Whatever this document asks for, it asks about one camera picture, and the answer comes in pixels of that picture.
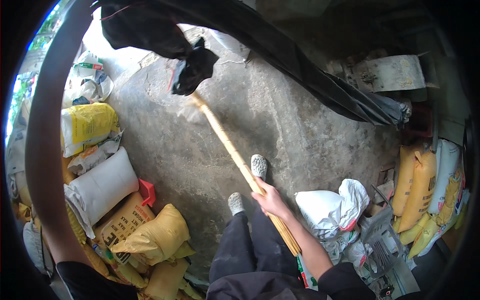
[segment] black pants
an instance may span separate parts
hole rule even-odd
[[[228,221],[210,267],[210,283],[224,276],[255,271],[299,277],[296,257],[258,205],[253,213],[252,238],[247,222],[245,212]]]

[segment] plastic bottle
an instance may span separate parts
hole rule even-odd
[[[107,264],[110,264],[114,270],[118,268],[118,264],[109,249],[103,250],[98,244],[94,244],[92,248],[95,253],[98,254]]]

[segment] white shoe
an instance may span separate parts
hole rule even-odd
[[[267,160],[265,157],[259,154],[252,155],[250,168],[255,176],[258,176],[265,181],[265,177],[267,175]]]
[[[241,195],[239,192],[235,192],[228,198],[228,207],[232,212],[232,216],[236,215],[239,212],[245,211],[243,208],[243,202],[241,200]]]

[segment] person's leg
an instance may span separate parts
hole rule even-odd
[[[265,180],[267,161],[260,155],[251,159],[252,173]],[[297,258],[283,241],[269,217],[265,216],[256,203],[252,220],[253,251],[257,259],[257,271],[278,272],[293,277],[300,276]]]
[[[233,218],[223,230],[218,250],[210,266],[210,283],[228,275],[255,271],[252,239],[241,195],[233,193],[228,199],[228,206]]]

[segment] concrete floor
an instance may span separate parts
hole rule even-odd
[[[87,33],[88,48],[103,38],[98,33],[98,27]],[[197,91],[246,161],[253,154],[267,158],[267,182],[278,187],[292,209],[299,212],[295,192],[337,191],[344,178],[357,179],[372,192],[370,184],[376,183],[380,166],[397,155],[394,128],[374,127],[334,113],[261,58],[253,55],[245,64],[208,29],[195,27],[185,34],[190,41],[205,37],[206,47],[220,57],[214,76]],[[197,251],[189,271],[207,280],[217,243],[231,218],[227,199],[240,192],[251,215],[250,189],[205,120],[191,123],[181,115],[187,98],[168,92],[175,60],[134,48],[108,47],[96,54],[116,85],[108,103],[125,130],[121,144],[137,176],[155,186],[154,212],[172,203],[184,216],[190,244]]]

